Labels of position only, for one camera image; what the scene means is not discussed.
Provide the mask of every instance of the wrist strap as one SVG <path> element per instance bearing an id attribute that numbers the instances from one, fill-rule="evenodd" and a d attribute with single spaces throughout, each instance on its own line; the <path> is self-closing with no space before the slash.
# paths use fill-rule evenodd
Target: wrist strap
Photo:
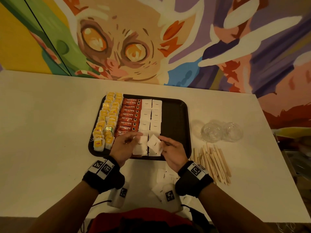
<path id="1" fill-rule="evenodd" d="M 125 178 L 120 173 L 120 166 L 110 155 L 105 155 L 93 163 L 82 180 L 99 193 L 112 188 L 120 189 L 125 183 Z"/>
<path id="2" fill-rule="evenodd" d="M 204 187 L 214 182 L 208 171 L 193 161 L 188 161 L 178 175 L 180 179 L 176 182 L 175 190 L 180 196 L 188 194 L 197 198 Z"/>

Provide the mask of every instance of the wall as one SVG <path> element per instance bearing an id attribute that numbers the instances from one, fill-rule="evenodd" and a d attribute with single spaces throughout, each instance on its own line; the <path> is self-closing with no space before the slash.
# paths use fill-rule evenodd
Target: wall
<path id="1" fill-rule="evenodd" d="M 53 73 L 253 93 L 278 135 L 311 135 L 311 0 L 25 1 L 42 28 L 0 0 L 20 21 L 4 28 L 35 39 Z M 10 47 L 5 68 L 38 71 Z"/>

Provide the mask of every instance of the white table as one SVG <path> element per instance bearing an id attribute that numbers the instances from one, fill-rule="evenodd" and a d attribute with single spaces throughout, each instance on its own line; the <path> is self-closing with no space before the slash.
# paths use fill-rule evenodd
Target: white table
<path id="1" fill-rule="evenodd" d="M 14 71 L 0 73 L 0 216 L 37 217 L 81 181 L 96 159 L 87 144 L 107 90 L 183 100 L 192 147 L 204 144 L 204 123 L 238 123 L 242 140 L 217 143 L 232 172 L 232 184 L 220 188 L 264 222 L 311 222 L 254 95 Z M 121 172 L 130 189 L 121 211 L 163 208 L 150 192 L 158 168 L 165 162 L 126 162 Z M 197 199 L 189 205 L 207 216 Z M 88 217 L 114 211 L 100 204 Z"/>

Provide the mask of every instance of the orange painted eye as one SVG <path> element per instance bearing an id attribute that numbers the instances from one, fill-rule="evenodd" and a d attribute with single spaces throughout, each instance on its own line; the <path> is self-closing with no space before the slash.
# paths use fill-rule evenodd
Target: orange painted eye
<path id="1" fill-rule="evenodd" d="M 145 59 L 146 55 L 146 48 L 142 44 L 132 43 L 125 48 L 125 56 L 132 62 L 141 61 Z"/>
<path id="2" fill-rule="evenodd" d="M 107 49 L 107 43 L 102 35 L 94 28 L 85 28 L 82 30 L 82 36 L 86 44 L 97 51 L 103 51 Z"/>

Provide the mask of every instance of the person's left hand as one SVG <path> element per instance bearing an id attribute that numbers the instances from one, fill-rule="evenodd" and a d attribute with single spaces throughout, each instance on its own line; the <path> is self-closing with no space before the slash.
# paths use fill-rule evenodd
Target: person's left hand
<path id="1" fill-rule="evenodd" d="M 110 151 L 110 156 L 117 161 L 120 167 L 131 157 L 133 149 L 135 145 L 138 144 L 140 136 L 142 135 L 143 133 L 141 132 L 128 132 L 115 139 Z"/>

